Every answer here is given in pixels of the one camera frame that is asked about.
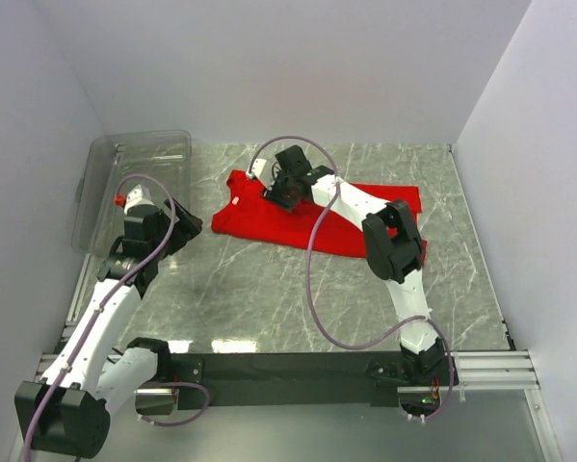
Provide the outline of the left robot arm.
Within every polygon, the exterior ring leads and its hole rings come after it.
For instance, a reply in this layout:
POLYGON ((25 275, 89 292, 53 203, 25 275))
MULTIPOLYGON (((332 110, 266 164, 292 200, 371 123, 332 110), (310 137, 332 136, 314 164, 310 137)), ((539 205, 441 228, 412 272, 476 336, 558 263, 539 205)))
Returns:
POLYGON ((112 417, 134 392, 171 378, 170 348, 161 340, 139 338, 115 364, 105 362, 160 262, 195 238, 202 221, 172 197, 162 206, 132 194, 116 203, 123 209, 123 232, 98 270, 83 317, 41 379, 22 382, 14 395, 25 461, 34 451, 78 460, 97 456, 112 417))

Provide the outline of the clear plastic bin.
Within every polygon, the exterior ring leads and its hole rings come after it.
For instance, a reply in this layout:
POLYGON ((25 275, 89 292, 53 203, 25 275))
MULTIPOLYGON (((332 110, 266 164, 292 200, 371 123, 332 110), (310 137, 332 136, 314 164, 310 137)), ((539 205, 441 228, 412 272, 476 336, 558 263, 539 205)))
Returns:
POLYGON ((77 212, 72 248, 104 256, 123 233, 123 211, 116 193, 137 185, 164 205, 170 194, 184 208, 191 202, 192 139, 185 130, 113 134, 92 142, 85 172, 77 189, 77 212))

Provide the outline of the red t shirt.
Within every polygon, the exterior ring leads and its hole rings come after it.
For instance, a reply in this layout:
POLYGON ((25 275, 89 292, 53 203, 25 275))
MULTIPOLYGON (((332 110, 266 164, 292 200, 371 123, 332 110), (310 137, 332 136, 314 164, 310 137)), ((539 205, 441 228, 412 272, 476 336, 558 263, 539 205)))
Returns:
MULTIPOLYGON (((310 202, 285 211, 262 198, 263 185, 249 180, 242 170, 233 170, 226 185, 230 201, 212 218, 211 230, 218 234, 306 249, 310 232, 323 208, 310 202)), ((362 232, 337 214, 329 213, 316 236, 313 249, 331 255, 364 258, 362 232)))

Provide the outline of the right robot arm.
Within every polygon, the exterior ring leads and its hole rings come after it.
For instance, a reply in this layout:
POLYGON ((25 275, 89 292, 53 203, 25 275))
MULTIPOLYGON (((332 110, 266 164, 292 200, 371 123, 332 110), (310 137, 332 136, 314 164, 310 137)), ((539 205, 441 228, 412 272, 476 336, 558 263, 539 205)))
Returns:
POLYGON ((437 383, 455 373, 448 343, 434 324, 423 287, 424 241, 406 202, 386 201, 344 180, 336 164, 313 167, 296 144, 276 154, 273 162, 254 157, 246 171, 263 185, 264 199, 291 211, 302 201, 322 207, 309 233, 306 250, 313 250, 318 231, 335 213, 360 232, 369 269, 390 293, 398 322, 355 350, 374 347, 399 333, 398 366, 382 375, 400 386, 437 383))

